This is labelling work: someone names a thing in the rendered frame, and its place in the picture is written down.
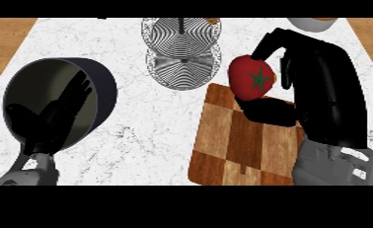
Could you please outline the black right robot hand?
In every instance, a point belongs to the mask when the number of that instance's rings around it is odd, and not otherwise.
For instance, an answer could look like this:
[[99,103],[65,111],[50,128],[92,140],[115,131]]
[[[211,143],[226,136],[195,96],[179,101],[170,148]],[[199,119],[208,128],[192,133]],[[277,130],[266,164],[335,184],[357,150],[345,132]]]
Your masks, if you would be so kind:
[[367,108],[356,68],[345,50],[291,30],[267,33],[249,60],[264,64],[273,52],[280,59],[282,87],[295,102],[264,96],[235,95],[249,120],[277,126],[300,125],[308,139],[353,149],[367,147]]

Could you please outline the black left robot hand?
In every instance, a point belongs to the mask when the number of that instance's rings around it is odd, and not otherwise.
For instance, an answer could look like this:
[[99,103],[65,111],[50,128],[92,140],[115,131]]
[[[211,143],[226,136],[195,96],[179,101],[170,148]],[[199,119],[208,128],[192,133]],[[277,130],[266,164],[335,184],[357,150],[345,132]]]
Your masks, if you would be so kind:
[[84,72],[78,71],[59,98],[50,101],[40,114],[21,104],[11,104],[6,107],[11,128],[25,138],[25,155],[33,156],[37,153],[55,155],[61,151],[77,114],[92,93],[89,84]]

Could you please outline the red tomato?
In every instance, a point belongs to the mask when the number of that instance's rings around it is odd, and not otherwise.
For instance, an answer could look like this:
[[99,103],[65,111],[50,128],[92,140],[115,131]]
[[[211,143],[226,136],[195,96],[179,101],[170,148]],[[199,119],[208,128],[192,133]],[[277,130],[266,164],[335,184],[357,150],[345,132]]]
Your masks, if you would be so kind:
[[270,65],[263,60],[254,60],[249,55],[241,55],[232,60],[227,76],[230,90],[242,101],[261,98],[276,83]]

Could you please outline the checkered wooden cutting board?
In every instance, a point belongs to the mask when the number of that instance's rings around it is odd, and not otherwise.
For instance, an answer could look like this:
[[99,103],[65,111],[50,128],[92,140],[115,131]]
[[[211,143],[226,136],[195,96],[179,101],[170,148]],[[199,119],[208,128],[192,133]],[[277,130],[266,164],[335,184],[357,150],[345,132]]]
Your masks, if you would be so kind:
[[248,120],[230,89],[207,88],[187,178],[204,186],[291,186],[304,141],[300,125]]

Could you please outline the black frying pan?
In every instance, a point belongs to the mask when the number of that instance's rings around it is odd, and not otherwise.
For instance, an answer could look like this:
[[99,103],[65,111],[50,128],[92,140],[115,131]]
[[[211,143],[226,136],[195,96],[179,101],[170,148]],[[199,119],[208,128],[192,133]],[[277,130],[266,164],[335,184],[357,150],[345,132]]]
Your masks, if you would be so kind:
[[5,123],[21,142],[11,170],[21,171],[34,154],[74,146],[106,121],[115,104],[117,82],[102,63],[68,57],[27,64],[3,96]]

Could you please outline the grey bowl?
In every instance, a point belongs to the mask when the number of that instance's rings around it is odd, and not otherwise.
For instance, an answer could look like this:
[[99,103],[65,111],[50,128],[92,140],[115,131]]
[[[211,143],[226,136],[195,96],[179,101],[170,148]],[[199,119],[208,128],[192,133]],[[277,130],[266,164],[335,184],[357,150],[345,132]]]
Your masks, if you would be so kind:
[[292,25],[305,32],[325,32],[333,25],[336,18],[291,18]]

